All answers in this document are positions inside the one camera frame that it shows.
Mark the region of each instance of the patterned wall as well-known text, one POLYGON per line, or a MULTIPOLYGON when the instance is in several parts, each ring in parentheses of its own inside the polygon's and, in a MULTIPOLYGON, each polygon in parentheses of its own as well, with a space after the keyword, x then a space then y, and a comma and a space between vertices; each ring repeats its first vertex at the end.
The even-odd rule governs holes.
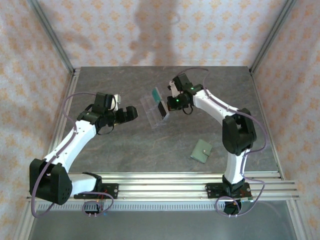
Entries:
POLYGON ((320 5, 300 0, 255 76, 285 176, 320 236, 320 5))
POLYGON ((0 42, 0 239, 11 240, 68 72, 25 0, 0 1, 0 42))
POLYGON ((39 0, 74 67, 251 66, 286 0, 39 0))

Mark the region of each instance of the small green wallet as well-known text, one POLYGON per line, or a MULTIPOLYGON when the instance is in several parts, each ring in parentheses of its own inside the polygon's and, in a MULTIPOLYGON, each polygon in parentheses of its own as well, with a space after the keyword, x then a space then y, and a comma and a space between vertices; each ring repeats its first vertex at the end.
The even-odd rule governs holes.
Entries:
POLYGON ((211 144, 199 139, 190 157, 204 164, 206 163, 207 158, 210 156, 211 149, 211 144))

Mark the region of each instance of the metal corner post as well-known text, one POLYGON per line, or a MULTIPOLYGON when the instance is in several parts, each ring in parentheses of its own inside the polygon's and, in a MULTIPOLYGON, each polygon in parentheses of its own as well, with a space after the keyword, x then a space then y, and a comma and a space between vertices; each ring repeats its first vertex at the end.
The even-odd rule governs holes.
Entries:
POLYGON ((55 50, 57 51, 58 55, 60 56, 63 64, 65 65, 66 69, 69 71, 70 74, 74 73, 74 68, 65 52, 63 49, 56 33, 54 32, 54 29, 52 28, 48 18, 46 17, 43 9, 41 8, 38 0, 27 0, 30 7, 34 11, 34 14, 37 16, 38 20, 40 21, 45 33, 51 40, 55 50))
POLYGON ((267 54, 269 48, 271 47, 273 41, 275 40, 276 36, 278 35, 281 27, 285 23, 289 13, 291 12, 292 8, 294 7, 297 0, 287 0, 280 15, 276 19, 273 27, 270 30, 268 37, 266 38, 265 42, 263 43, 258 55, 256 56, 252 66, 249 68, 250 74, 255 74, 256 70, 258 69, 259 65, 261 64, 263 58, 267 54))

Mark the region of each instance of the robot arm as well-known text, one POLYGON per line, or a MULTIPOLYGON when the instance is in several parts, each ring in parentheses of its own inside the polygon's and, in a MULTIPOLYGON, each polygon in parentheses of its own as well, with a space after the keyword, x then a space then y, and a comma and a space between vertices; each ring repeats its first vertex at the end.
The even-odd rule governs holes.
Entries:
POLYGON ((45 175, 41 178, 36 191, 36 197, 49 202, 62 205, 70 196, 82 192, 101 192, 101 177, 85 172, 71 178, 68 175, 70 167, 83 147, 97 134, 104 126, 113 127, 123 124, 138 117, 137 109, 134 106, 127 106, 126 111, 118 109, 120 103, 119 95, 97 93, 94 104, 89 105, 75 122, 76 135, 65 147, 75 132, 73 128, 63 141, 43 160, 34 159, 30 166, 30 193, 32 193, 36 180, 45 165, 56 157, 49 165, 45 175))
POLYGON ((239 189, 244 183, 241 175, 243 157, 250 151, 257 136, 252 120, 229 110, 249 115, 250 112, 246 108, 239 110, 230 106, 208 91, 212 98, 226 106, 228 110, 219 106, 207 96, 201 84, 193 85, 185 73, 175 77, 168 88, 172 94, 167 97, 169 111, 188 108, 189 105, 191 108, 194 106, 207 112, 222 125, 222 142, 228 151, 227 167, 222 180, 228 185, 230 192, 239 189))

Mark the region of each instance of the gray stone surface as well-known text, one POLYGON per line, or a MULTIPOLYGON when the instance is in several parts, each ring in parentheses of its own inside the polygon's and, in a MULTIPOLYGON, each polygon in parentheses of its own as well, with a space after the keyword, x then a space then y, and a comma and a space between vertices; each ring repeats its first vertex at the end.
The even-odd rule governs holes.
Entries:
MULTIPOLYGON (((222 127, 201 109, 195 108, 192 115, 182 111, 170 112, 165 126, 152 129, 141 104, 141 97, 159 86, 165 94, 168 82, 183 66, 123 66, 81 68, 75 92, 102 92, 121 95, 121 108, 133 105, 139 117, 134 121, 117 125, 109 135, 94 137, 73 163, 70 172, 214 172, 222 173, 227 165, 227 151, 222 144, 222 127), (190 154, 197 141, 213 145, 205 164, 190 154)), ((252 79, 246 67, 208 67, 210 77, 207 88, 224 102, 241 108, 248 108, 259 121, 262 114, 255 94, 252 79)), ((205 72, 187 72, 190 81, 202 84, 205 72)), ((76 119, 84 108, 93 103, 89 95, 74 97, 69 115, 76 119)), ((66 135, 71 124, 67 124, 66 135)), ((263 145, 262 131, 255 126, 257 141, 253 149, 263 145)), ((248 157, 246 171, 277 171, 271 147, 248 157)))

